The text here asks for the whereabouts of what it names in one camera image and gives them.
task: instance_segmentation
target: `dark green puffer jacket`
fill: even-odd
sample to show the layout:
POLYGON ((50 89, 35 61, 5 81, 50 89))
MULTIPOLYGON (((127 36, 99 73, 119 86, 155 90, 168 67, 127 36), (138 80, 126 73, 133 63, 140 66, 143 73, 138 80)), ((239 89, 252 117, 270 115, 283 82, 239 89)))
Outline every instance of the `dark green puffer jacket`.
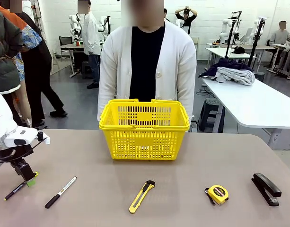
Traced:
MULTIPOLYGON (((5 54, 14 57, 22 48, 22 32, 0 13, 0 58, 5 54)), ((0 60, 0 93, 8 94, 15 91, 20 84, 18 70, 12 59, 0 60)))

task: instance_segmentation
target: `black shoe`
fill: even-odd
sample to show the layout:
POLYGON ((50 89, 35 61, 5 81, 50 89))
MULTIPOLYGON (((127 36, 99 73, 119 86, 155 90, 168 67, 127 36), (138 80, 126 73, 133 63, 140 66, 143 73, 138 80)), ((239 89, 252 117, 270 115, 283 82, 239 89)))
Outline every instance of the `black shoe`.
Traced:
POLYGON ((87 86, 87 89, 94 89, 94 88, 98 88, 98 84, 92 83, 87 86))
POLYGON ((39 122, 32 122, 32 127, 33 128, 39 128, 41 126, 45 125, 45 122, 43 120, 39 121, 39 122))
POLYGON ((68 113, 64 110, 56 110, 56 111, 50 112, 51 117, 66 117, 67 115, 68 113))

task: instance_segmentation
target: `basket rim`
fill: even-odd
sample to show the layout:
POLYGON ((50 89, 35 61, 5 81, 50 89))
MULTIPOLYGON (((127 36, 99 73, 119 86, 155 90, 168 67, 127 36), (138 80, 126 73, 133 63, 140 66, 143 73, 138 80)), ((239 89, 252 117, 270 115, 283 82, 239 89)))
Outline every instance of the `basket rim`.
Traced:
POLYGON ((104 107, 104 110, 101 114, 101 120, 99 122, 99 128, 102 130, 108 131, 186 131, 190 128, 189 116, 183 107, 183 105, 179 101, 171 101, 171 100, 156 100, 152 99, 151 102, 139 102, 138 99, 113 99, 108 102, 108 104, 104 107), (103 125, 104 116, 107 114, 107 109, 111 105, 111 103, 177 103, 179 104, 180 110, 182 114, 185 116, 185 126, 164 126, 164 125, 153 125, 152 127, 143 128, 137 127, 137 125, 103 125))

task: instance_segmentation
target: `yellow utility knife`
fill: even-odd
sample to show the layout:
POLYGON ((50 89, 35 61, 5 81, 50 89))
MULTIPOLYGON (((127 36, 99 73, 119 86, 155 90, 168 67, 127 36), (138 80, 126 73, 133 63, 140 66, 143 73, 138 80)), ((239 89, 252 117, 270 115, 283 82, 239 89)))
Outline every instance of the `yellow utility knife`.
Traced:
POLYGON ((154 188, 155 182, 154 181, 146 181, 144 186, 141 188, 140 192, 137 194, 136 198, 134 199, 133 203, 129 207, 129 211, 131 214, 134 214, 137 208, 141 205, 141 202, 145 198, 146 194, 150 191, 150 189, 154 188))

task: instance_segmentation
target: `gray sweatshirt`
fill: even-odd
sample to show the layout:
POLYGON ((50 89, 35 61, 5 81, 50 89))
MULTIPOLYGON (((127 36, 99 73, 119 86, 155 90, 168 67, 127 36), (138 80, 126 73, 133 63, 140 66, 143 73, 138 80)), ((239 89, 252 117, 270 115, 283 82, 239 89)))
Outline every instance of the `gray sweatshirt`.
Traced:
POLYGON ((285 44, 290 42, 289 32, 287 30, 277 30, 274 32, 270 39, 270 44, 285 44))

